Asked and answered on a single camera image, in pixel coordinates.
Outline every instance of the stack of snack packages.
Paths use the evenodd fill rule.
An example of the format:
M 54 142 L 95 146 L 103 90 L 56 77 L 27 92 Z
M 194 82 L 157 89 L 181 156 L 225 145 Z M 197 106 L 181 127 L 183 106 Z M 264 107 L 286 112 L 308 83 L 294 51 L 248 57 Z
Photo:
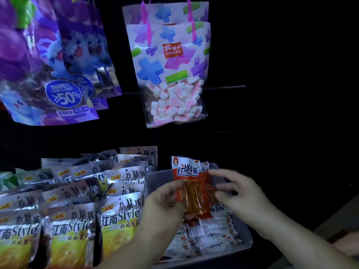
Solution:
M 231 248 L 241 241 L 232 224 L 232 212 L 218 203 L 208 174 L 209 163 L 186 157 L 172 157 L 174 180 L 185 185 L 176 191 L 176 201 L 186 203 L 186 217 L 160 262 L 172 262 L 208 255 Z
M 158 150 L 120 152 L 43 158 L 39 170 L 2 174 L 0 268 L 92 267 L 128 242 Z

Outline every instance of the clear plastic container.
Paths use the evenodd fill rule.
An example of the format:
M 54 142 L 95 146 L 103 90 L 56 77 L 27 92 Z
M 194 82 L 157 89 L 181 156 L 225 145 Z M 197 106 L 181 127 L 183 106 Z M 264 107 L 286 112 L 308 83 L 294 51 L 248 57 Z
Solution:
M 210 163 L 209 168 L 219 169 L 218 165 L 215 163 Z M 146 181 L 145 181 L 145 199 L 151 192 L 156 190 L 158 187 L 171 181 L 173 181 L 172 170 L 163 170 L 163 171 L 148 173 L 146 175 Z M 224 177 L 217 177 L 217 176 L 212 176 L 212 181 L 213 181 L 213 185 L 226 182 Z M 236 217 L 234 214 L 231 217 L 233 220 L 233 225 L 236 231 L 238 232 L 237 237 L 242 241 L 242 243 L 238 243 L 236 246 L 226 249 L 225 251 L 219 251 L 211 255 L 203 255 L 200 257 L 188 258 L 175 262 L 166 262 L 163 264 L 154 265 L 152 268 L 163 269 L 163 268 L 184 266 L 195 262 L 203 262 L 205 260 L 226 256 L 252 247 L 253 238 L 251 233 L 249 232 L 247 225 L 244 222 L 242 222 L 238 217 Z

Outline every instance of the another person's arm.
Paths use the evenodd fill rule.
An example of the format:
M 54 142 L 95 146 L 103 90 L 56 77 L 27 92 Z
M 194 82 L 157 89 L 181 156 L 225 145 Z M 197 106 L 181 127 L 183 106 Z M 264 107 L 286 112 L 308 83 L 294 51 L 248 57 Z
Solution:
M 184 180 L 167 183 L 146 199 L 141 224 L 132 240 L 108 256 L 97 268 L 147 269 L 164 254 L 185 214 L 185 205 L 175 203 L 173 192 Z
M 238 192 L 232 196 L 217 191 L 218 201 L 274 243 L 295 268 L 359 268 L 354 259 L 280 212 L 251 178 L 225 169 L 209 170 L 209 173 L 232 181 L 216 185 L 218 189 Z

